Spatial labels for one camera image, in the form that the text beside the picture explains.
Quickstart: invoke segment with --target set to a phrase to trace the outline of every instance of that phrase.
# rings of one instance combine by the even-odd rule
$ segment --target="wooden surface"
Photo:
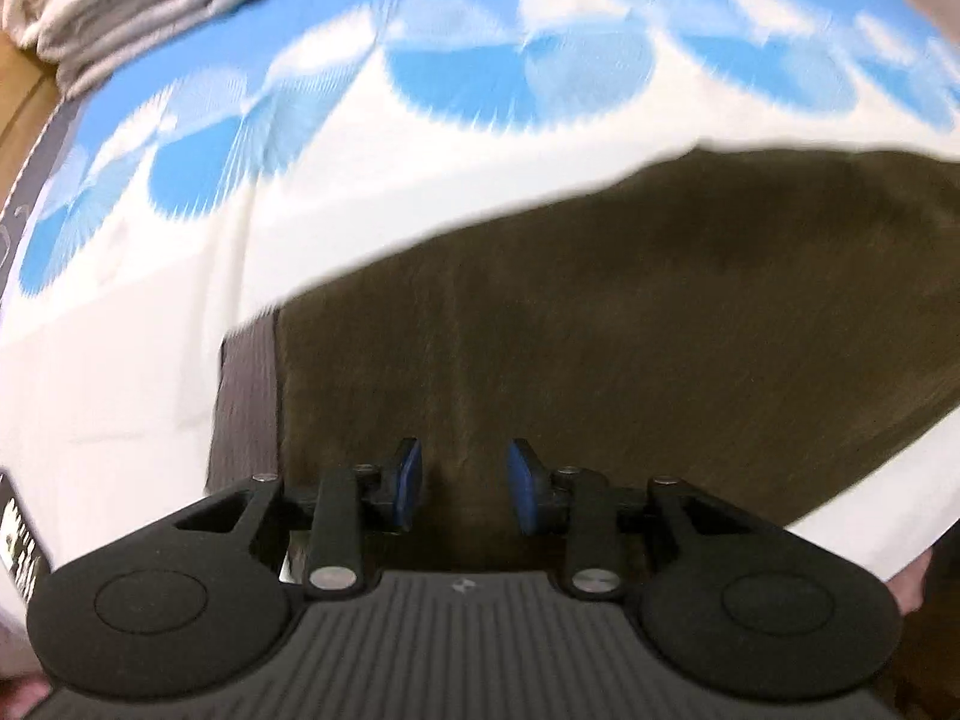
[[[54,72],[0,32],[0,205],[59,99]]]
[[[890,667],[904,709],[915,704],[933,720],[960,710],[960,577],[911,614]]]

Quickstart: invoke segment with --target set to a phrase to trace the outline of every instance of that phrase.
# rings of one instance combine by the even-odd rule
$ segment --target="ribbed black plate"
[[[861,691],[774,707],[669,670],[620,608],[546,575],[388,573],[353,601],[312,605],[272,661],[165,704],[59,690],[31,720],[892,720]]]

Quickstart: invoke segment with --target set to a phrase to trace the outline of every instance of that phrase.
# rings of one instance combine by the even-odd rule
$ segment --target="olive green cloth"
[[[277,347],[288,480],[424,442],[388,565],[547,559],[512,515],[515,436],[787,524],[960,400],[960,166],[693,151],[310,290]]]

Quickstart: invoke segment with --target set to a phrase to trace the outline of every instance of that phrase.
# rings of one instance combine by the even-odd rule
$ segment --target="hand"
[[[930,557],[933,557],[932,549],[928,549],[923,555],[917,557],[917,560],[887,581],[887,589],[894,594],[896,605],[903,615],[912,613],[923,605],[923,580],[926,577],[926,570],[930,567]]]
[[[16,677],[0,682],[0,720],[22,720],[50,693],[42,676]]]

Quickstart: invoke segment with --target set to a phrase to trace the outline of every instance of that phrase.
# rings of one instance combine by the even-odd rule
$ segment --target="bed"
[[[0,314],[3,463],[51,561],[205,494],[224,338],[698,146],[954,165],[960,55],[902,0],[256,0],[61,106]],[[907,565],[960,519],[960,412],[901,443],[792,530]]]

